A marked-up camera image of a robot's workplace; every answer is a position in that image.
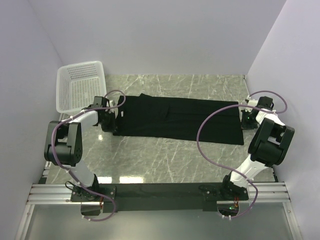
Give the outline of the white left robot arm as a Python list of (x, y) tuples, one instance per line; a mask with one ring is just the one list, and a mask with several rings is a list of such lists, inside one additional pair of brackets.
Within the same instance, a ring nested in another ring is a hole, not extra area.
[(104, 132), (114, 133), (117, 129), (114, 108), (112, 101), (96, 96), (93, 104), (74, 117), (51, 121), (47, 128), (45, 160), (64, 169), (74, 180), (72, 193), (86, 201), (95, 201), (102, 194), (97, 176), (82, 160), (82, 134), (93, 126), (101, 126)]

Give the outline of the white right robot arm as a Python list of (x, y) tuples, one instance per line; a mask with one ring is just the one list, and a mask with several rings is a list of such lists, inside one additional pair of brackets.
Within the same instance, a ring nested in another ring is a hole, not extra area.
[(243, 163), (223, 178), (219, 193), (222, 198), (238, 199), (247, 192), (249, 181), (261, 171), (280, 165), (293, 140), (295, 129), (285, 125), (273, 110), (273, 99), (262, 96), (258, 100), (250, 96), (245, 100), (241, 125), (245, 130), (256, 129)]

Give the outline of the black t-shirt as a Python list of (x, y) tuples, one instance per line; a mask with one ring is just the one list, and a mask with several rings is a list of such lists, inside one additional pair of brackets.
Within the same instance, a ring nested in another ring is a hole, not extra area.
[(121, 96), (115, 136), (154, 137), (176, 140), (244, 145), (238, 108), (213, 112), (233, 101), (159, 97), (140, 94)]

